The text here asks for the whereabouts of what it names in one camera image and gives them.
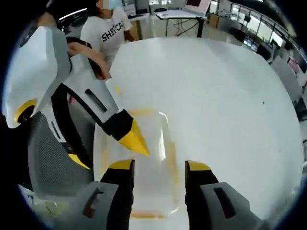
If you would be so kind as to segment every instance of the white t-shirt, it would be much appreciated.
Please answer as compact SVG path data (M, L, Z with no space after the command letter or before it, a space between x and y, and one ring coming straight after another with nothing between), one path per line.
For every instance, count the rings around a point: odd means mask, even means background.
M101 52L105 62L111 66L119 47L125 42L124 31L131 29L124 10L113 10L112 18L103 19L92 16L87 19L81 30L81 40L91 44L92 49Z

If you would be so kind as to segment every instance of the face mask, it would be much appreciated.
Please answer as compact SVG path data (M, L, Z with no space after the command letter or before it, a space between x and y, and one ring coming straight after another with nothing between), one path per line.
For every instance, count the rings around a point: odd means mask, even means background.
M121 0L99 0L96 6L100 9L112 10L118 6L122 7L123 4Z

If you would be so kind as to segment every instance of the gray mesh panel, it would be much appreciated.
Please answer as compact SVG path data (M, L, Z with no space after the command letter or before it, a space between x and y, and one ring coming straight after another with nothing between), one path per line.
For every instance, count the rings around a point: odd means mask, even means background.
M67 201L83 185L94 180L92 170L69 158L41 113L32 120L28 162L33 190L41 199Z

